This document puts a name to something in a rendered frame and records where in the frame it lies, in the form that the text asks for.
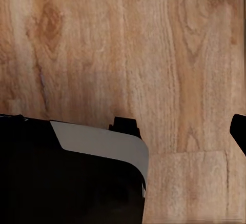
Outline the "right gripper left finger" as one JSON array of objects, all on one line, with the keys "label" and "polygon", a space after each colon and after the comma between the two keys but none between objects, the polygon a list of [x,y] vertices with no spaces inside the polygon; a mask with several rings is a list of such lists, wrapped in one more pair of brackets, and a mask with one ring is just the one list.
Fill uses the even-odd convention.
[{"label": "right gripper left finger", "polygon": [[22,114],[0,120],[0,176],[26,134]]}]

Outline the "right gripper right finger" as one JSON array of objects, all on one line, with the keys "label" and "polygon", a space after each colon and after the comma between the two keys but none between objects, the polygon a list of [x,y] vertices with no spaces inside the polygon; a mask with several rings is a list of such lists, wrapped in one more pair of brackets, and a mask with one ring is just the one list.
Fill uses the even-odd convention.
[{"label": "right gripper right finger", "polygon": [[239,114],[233,116],[230,133],[246,156],[246,116]]}]

